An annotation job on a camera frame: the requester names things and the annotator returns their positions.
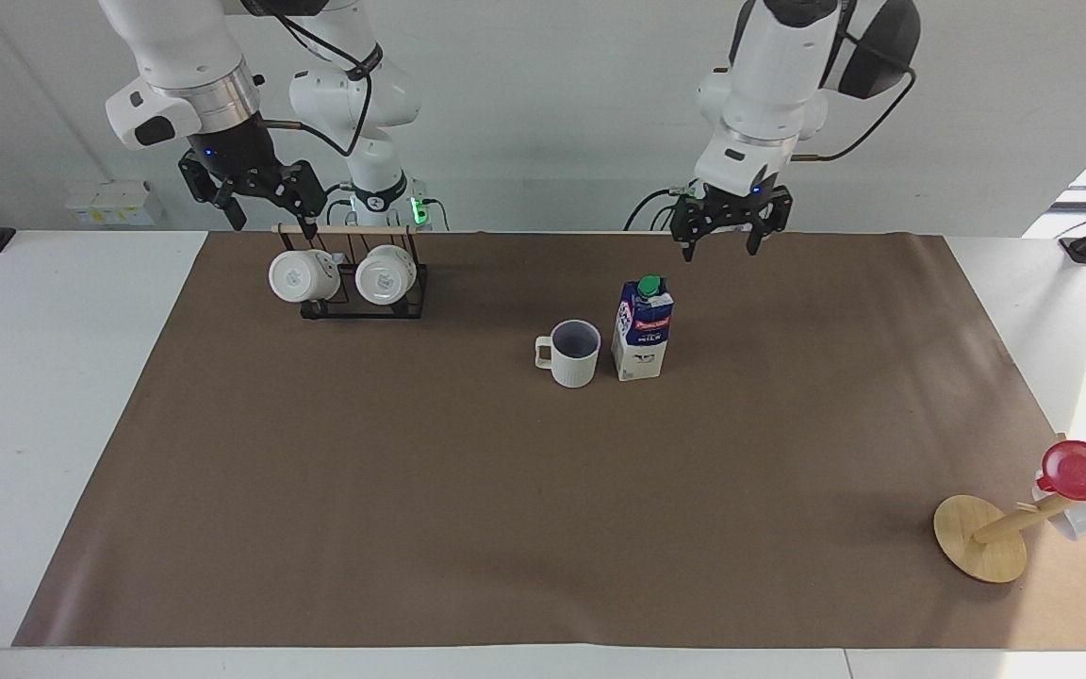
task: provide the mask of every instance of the cable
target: cable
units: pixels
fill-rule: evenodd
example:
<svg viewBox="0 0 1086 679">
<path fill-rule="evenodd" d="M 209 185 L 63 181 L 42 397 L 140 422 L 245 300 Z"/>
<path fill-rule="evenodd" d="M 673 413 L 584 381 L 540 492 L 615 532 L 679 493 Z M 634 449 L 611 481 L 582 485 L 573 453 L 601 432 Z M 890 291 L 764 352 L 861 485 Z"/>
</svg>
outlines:
<svg viewBox="0 0 1086 679">
<path fill-rule="evenodd" d="M 653 190 L 652 193 L 647 193 L 647 197 L 643 199 L 643 201 L 640 201 L 640 204 L 634 206 L 634 210 L 631 211 L 631 216 L 629 216 L 629 218 L 626 218 L 626 224 L 622 225 L 622 231 L 631 230 L 631 223 L 634 221 L 634 216 L 639 215 L 640 211 L 643 210 L 643 206 L 647 205 L 647 203 L 651 203 L 653 199 L 667 196 L 668 196 L 668 189 Z"/>
<path fill-rule="evenodd" d="M 301 130 L 301 133 L 308 133 L 308 134 L 313 135 L 313 137 L 318 138 L 320 141 L 324 141 L 324 142 L 328 143 L 328 146 L 332 150 L 337 151 L 338 154 L 341 155 L 341 158 L 343 158 L 343 159 L 349 159 L 350 158 L 350 153 L 348 153 L 346 151 L 341 150 L 341 147 L 338 147 L 338 142 L 337 141 L 334 141 L 332 139 L 329 139 L 328 135 L 321 133 L 318 128 L 313 127 L 313 125 L 303 124 L 303 122 L 301 122 L 301 121 L 267 121 L 267 120 L 263 120 L 263 121 L 258 122 L 258 126 L 267 128 L 267 129 L 298 129 L 298 130 Z"/>
<path fill-rule="evenodd" d="M 350 181 L 334 184 L 331 188 L 325 189 L 325 194 L 328 197 L 328 194 L 334 192 L 334 190 L 350 190 L 351 193 L 354 193 L 354 185 Z"/>
<path fill-rule="evenodd" d="M 857 141 L 855 141 L 853 143 L 849 143 L 848 147 L 845 147 L 844 151 L 839 151 L 839 153 L 833 153 L 832 155 L 817 155 L 815 153 L 796 153 L 796 154 L 792 155 L 792 158 L 790 158 L 790 162 L 793 162 L 793 163 L 809 163 L 809 162 L 829 163 L 829 162 L 832 162 L 832 161 L 844 159 L 845 155 L 849 154 L 849 152 L 853 152 L 855 149 L 857 149 L 857 147 L 860 147 L 861 142 L 863 142 L 867 139 L 869 139 L 870 135 L 874 134 L 874 130 L 879 129 L 880 125 L 882 125 L 883 122 L 886 122 L 887 116 L 891 116 L 891 113 L 894 112 L 897 106 L 899 106 L 899 103 L 902 102 L 904 97 L 908 97 L 909 91 L 912 90 L 912 86 L 917 85 L 917 70 L 913 68 L 911 66 L 911 64 L 902 64 L 902 63 L 899 63 L 899 61 L 894 61 L 893 58 L 888 56 L 887 54 L 884 54 L 883 52 L 880 52 L 880 51 L 875 50 L 873 47 L 870 47 L 869 45 L 862 45 L 857 38 L 854 38 L 853 35 L 849 35 L 846 32 L 841 32 L 841 35 L 844 35 L 845 39 L 848 39 L 849 42 L 854 43 L 854 50 L 861 50 L 862 52 L 867 52 L 867 53 L 869 53 L 871 55 L 874 55 L 875 58 L 879 58 L 879 60 L 881 60 L 881 61 L 886 61 L 886 63 L 888 65 L 894 66 L 894 68 L 899 68 L 899 70 L 901 70 L 901 72 L 905 72 L 906 74 L 908 74 L 910 76 L 910 78 L 908 80 L 908 86 L 904 87 L 904 90 L 900 91 L 899 97 L 896 97 L 896 100 L 894 100 L 894 102 L 892 102 L 889 104 L 889 106 L 887 106 L 887 110 L 884 111 L 881 116 L 879 116 L 879 120 L 874 121 L 874 124 L 871 125 L 870 128 L 867 129 L 864 133 L 862 133 L 861 137 L 857 138 Z"/>
<path fill-rule="evenodd" d="M 270 4 L 267 3 L 267 0 L 254 0 L 254 2 L 257 3 L 267 14 L 270 14 L 270 16 L 279 18 L 280 25 L 283 25 L 283 29 L 288 30 L 289 34 L 292 34 L 292 38 L 296 38 L 296 42 L 304 45 L 304 41 L 299 38 L 299 36 L 303 35 L 305 38 L 311 39 L 311 41 L 326 48 L 326 50 L 343 58 L 343 60 L 350 61 L 350 63 L 354 64 L 354 67 L 358 68 L 359 73 L 363 74 L 363 80 L 367 83 L 367 90 L 363 91 L 363 108 L 362 111 L 358 112 L 358 124 L 354 125 L 354 136 L 350 139 L 350 147 L 345 151 L 341 151 L 343 158 L 350 158 L 350 154 L 354 153 L 354 148 L 358 146 L 358 138 L 363 133 L 363 125 L 367 122 L 367 111 L 370 109 L 371 104 L 371 89 L 375 89 L 375 85 L 371 83 L 371 72 L 369 72 L 367 66 L 363 65 L 363 61 L 358 61 L 356 56 L 341 50 L 341 48 L 336 47 L 336 45 L 327 41 L 327 39 L 320 38 L 320 36 L 310 29 L 306 29 L 306 27 L 299 25 L 296 22 L 290 21 L 290 18 L 288 18 L 288 16 L 286 16 L 282 12 L 273 10 Z"/>
<path fill-rule="evenodd" d="M 655 231 L 655 229 L 656 229 L 656 219 L 659 219 L 660 215 L 665 214 L 665 211 L 672 212 L 674 210 L 675 210 L 675 208 L 673 208 L 672 205 L 665 205 L 664 208 L 660 208 L 658 211 L 656 211 L 655 216 L 652 217 L 652 226 L 647 227 L 647 230 L 648 231 Z"/>
<path fill-rule="evenodd" d="M 443 204 L 438 198 L 427 198 L 421 202 L 422 205 L 438 205 L 443 210 L 443 228 L 447 231 L 452 229 L 452 223 L 446 218 L 446 205 Z"/>
<path fill-rule="evenodd" d="M 329 206 L 325 210 L 325 223 L 332 224 L 332 218 L 329 215 L 332 215 L 332 210 L 338 205 L 350 205 L 350 198 L 343 198 L 340 201 L 329 203 Z"/>
<path fill-rule="evenodd" d="M 1052 237 L 1051 240 L 1059 240 L 1061 237 L 1068 236 L 1069 232 L 1074 231 L 1076 228 L 1082 227 L 1083 225 L 1086 225 L 1086 219 L 1082 221 L 1082 223 L 1078 223 L 1075 226 L 1070 226 L 1065 228 L 1064 231 L 1059 232 L 1059 235 Z"/>
</svg>

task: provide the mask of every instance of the black clamp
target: black clamp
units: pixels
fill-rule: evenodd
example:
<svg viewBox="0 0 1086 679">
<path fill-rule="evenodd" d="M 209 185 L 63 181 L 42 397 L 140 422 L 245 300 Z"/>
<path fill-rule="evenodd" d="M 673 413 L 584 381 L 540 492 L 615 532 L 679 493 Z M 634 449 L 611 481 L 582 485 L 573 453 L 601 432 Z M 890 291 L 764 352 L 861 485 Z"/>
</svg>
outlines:
<svg viewBox="0 0 1086 679">
<path fill-rule="evenodd" d="M 376 66 L 380 65 L 380 61 L 383 61 L 383 47 L 380 47 L 379 42 L 375 43 L 375 50 L 367 55 L 366 60 L 363 60 L 362 64 L 350 68 L 346 72 L 346 77 L 351 83 L 357 83 L 363 80 L 363 78 L 369 76 L 371 72 L 375 72 Z"/>
<path fill-rule="evenodd" d="M 212 172 L 199 162 L 198 153 L 192 149 L 178 161 L 178 171 L 182 172 L 190 197 L 198 203 L 211 203 L 224 212 L 235 231 L 241 231 L 247 222 L 237 197 L 255 197 L 292 212 L 305 238 L 313 238 L 318 232 L 316 218 L 325 209 L 326 194 L 307 161 L 290 166 L 252 167 L 245 173 L 219 177 L 217 186 Z"/>
<path fill-rule="evenodd" d="M 354 197 L 358 198 L 363 202 L 363 205 L 367 206 L 368 211 L 372 212 L 383 212 L 392 205 L 397 198 L 404 196 L 404 190 L 408 188 L 409 180 L 405 179 L 404 172 L 401 173 L 401 179 L 396 180 L 391 188 L 384 190 L 363 190 L 358 186 L 354 186 Z"/>
<path fill-rule="evenodd" d="M 686 262 L 693 261 L 694 246 L 699 238 L 720 227 L 748 226 L 746 250 L 749 254 L 757 254 L 761 241 L 771 232 L 785 231 L 794 198 L 785 186 L 773 186 L 775 180 L 776 175 L 771 175 L 755 185 L 746 197 L 736 197 L 706 185 L 706 198 L 684 194 L 678 198 L 669 230 L 673 240 L 682 246 L 682 257 Z"/>
</svg>

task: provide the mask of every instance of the green cap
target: green cap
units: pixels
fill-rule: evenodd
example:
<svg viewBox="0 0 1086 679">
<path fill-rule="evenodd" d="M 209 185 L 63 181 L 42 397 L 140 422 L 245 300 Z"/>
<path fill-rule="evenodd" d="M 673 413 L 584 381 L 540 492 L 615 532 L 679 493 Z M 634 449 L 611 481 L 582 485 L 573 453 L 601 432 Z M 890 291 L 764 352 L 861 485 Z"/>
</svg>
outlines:
<svg viewBox="0 0 1086 679">
<path fill-rule="evenodd" d="M 660 292 L 660 277 L 658 275 L 643 276 L 636 288 L 643 297 L 656 297 L 656 293 Z"/>
</svg>

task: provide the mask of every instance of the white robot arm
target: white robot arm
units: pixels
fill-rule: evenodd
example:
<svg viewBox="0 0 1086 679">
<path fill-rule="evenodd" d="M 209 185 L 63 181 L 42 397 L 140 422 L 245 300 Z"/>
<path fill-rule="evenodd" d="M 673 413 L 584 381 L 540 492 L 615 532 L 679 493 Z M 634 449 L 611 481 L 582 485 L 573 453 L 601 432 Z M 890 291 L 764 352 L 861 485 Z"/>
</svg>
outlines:
<svg viewBox="0 0 1086 679">
<path fill-rule="evenodd" d="M 732 67 L 717 68 L 698 87 L 698 108 L 715 129 L 697 160 L 693 194 L 678 198 L 673 210 L 672 235 L 685 260 L 698 238 L 720 227 L 750 231 L 750 254 L 785 228 L 793 198 L 775 185 L 779 173 L 792 160 L 839 158 L 794 155 L 800 139 L 823 127 L 824 90 L 868 99 L 891 89 L 910 72 L 918 39 L 912 0 L 746 1 Z"/>
<path fill-rule="evenodd" d="M 363 58 L 370 73 L 370 102 L 365 116 L 366 81 L 354 64 L 310 43 L 327 65 L 298 73 L 289 98 L 296 115 L 334 140 L 359 137 L 346 159 L 354 201 L 348 221 L 361 226 L 422 224 L 427 217 L 414 198 L 421 186 L 401 167 L 400 155 L 384 127 L 408 125 L 421 111 L 421 99 L 408 74 L 383 55 L 376 42 L 363 0 L 331 0 L 302 26 Z"/>
<path fill-rule="evenodd" d="M 257 86 L 226 13 L 275 14 L 336 47 L 305 46 L 325 62 L 296 74 L 293 108 L 343 150 L 363 225 L 421 224 L 413 180 L 380 127 L 404 125 L 419 102 L 408 76 L 382 58 L 362 0 L 99 0 L 112 27 L 137 56 L 139 77 L 108 100 L 108 117 L 130 149 L 186 137 L 178 163 L 199 202 L 224 211 L 233 228 L 245 214 L 233 197 L 260 197 L 292 212 L 305 236 L 316 232 L 326 192 L 306 161 L 283 166 L 260 114 Z M 358 54 L 358 65 L 341 55 Z"/>
</svg>

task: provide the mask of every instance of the white ceramic mug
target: white ceramic mug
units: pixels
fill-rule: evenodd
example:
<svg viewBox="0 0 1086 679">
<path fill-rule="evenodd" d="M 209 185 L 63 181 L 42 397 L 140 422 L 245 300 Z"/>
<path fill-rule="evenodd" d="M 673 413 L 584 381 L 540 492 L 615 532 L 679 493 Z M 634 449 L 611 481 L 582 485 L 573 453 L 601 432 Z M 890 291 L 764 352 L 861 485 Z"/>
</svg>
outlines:
<svg viewBox="0 0 1086 679">
<path fill-rule="evenodd" d="M 325 250 L 289 250 L 270 262 L 267 282 L 285 302 L 307 302 L 337 296 L 341 275 Z"/>
<path fill-rule="evenodd" d="M 548 360 L 543 357 L 544 348 L 551 349 Z M 552 335 L 534 340 L 534 365 L 551 369 L 561 387 L 577 390 L 594 378 L 601 348 L 603 336 L 590 322 L 566 320 L 553 328 Z"/>
<path fill-rule="evenodd" d="M 391 243 L 371 248 L 354 271 L 354 287 L 371 304 L 393 304 L 417 279 L 418 265 L 413 254 Z"/>
</svg>

